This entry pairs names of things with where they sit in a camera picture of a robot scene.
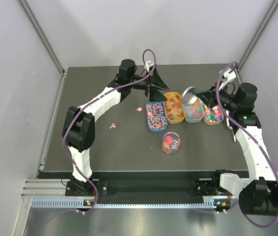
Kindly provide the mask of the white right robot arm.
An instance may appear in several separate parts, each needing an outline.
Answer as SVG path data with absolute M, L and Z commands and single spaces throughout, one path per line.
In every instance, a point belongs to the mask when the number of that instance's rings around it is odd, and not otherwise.
M 230 126 L 241 146 L 249 170 L 246 182 L 233 172 L 222 172 L 211 182 L 214 193 L 230 192 L 239 200 L 239 207 L 246 215 L 278 215 L 278 174 L 268 163 L 269 155 L 263 142 L 261 123 L 253 111 L 257 87 L 250 83 L 239 85 L 235 94 L 226 88 L 216 92 L 216 86 L 196 92 L 206 105 L 219 105 L 229 111 Z

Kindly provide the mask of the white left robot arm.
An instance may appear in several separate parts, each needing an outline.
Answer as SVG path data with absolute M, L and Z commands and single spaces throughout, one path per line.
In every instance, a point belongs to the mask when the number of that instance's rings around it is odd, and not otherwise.
M 152 61 L 144 64 L 146 74 L 136 74 L 137 66 L 131 59 L 124 59 L 115 78 L 104 90 L 88 103 L 71 106 L 66 114 L 62 131 L 62 145 L 68 146 L 73 163 L 71 181 L 83 195 L 93 190 L 90 167 L 90 148 L 95 140 L 95 122 L 113 106 L 121 103 L 133 89 L 143 90 L 150 102 L 165 102 L 161 93 L 168 85 L 161 79 L 157 66 Z

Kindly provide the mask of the silver metal scoop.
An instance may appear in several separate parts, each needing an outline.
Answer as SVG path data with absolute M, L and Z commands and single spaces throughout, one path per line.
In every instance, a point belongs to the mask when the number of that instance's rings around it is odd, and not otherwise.
M 230 121 L 229 118 L 228 118 L 229 111 L 226 110 L 225 112 L 226 112 L 226 114 L 227 114 L 227 117 L 226 117 L 227 128 L 230 130 L 230 133 L 231 133 L 231 137 L 232 137 L 232 139 L 233 139 L 233 142 L 236 142 L 236 137 L 235 137 L 235 134 L 234 134 L 234 132 L 233 132 L 233 127 L 232 127 L 232 125 L 231 125 L 231 121 Z

